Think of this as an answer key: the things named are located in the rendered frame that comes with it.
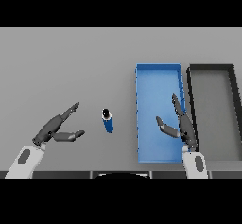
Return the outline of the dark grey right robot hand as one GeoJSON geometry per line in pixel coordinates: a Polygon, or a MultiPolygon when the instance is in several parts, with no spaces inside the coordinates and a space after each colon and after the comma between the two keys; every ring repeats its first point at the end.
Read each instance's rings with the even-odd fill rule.
{"type": "Polygon", "coordinates": [[[175,113],[178,116],[179,128],[175,129],[165,124],[161,117],[157,116],[157,125],[162,133],[165,133],[173,138],[181,137],[182,141],[188,146],[190,151],[199,151],[199,144],[196,139],[196,134],[188,115],[182,109],[182,106],[176,96],[172,95],[172,103],[175,113]]]}

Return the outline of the blue bin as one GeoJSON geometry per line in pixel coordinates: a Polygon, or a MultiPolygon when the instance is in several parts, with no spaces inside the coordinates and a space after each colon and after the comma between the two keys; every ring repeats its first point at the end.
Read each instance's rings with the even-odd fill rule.
{"type": "Polygon", "coordinates": [[[156,117],[172,128],[179,128],[172,95],[177,96],[186,112],[182,66],[179,63],[137,63],[135,74],[138,162],[181,163],[182,139],[162,133],[156,117]]]}

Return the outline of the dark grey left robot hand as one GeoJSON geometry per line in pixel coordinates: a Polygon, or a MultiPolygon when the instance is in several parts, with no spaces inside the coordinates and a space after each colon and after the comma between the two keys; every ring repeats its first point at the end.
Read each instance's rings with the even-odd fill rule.
{"type": "Polygon", "coordinates": [[[79,103],[77,102],[65,113],[58,114],[51,118],[32,139],[32,142],[36,146],[40,146],[42,143],[47,143],[50,139],[54,139],[56,142],[74,142],[77,138],[82,136],[85,133],[84,130],[76,132],[59,132],[61,125],[76,111],[78,105],[79,103]]]}

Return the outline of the dark grey bin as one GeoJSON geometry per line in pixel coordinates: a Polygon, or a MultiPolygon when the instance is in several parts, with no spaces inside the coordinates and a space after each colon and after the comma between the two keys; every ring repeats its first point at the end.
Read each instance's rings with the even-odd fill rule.
{"type": "Polygon", "coordinates": [[[207,161],[242,161],[242,105],[233,64],[186,70],[199,150],[207,161]]]}

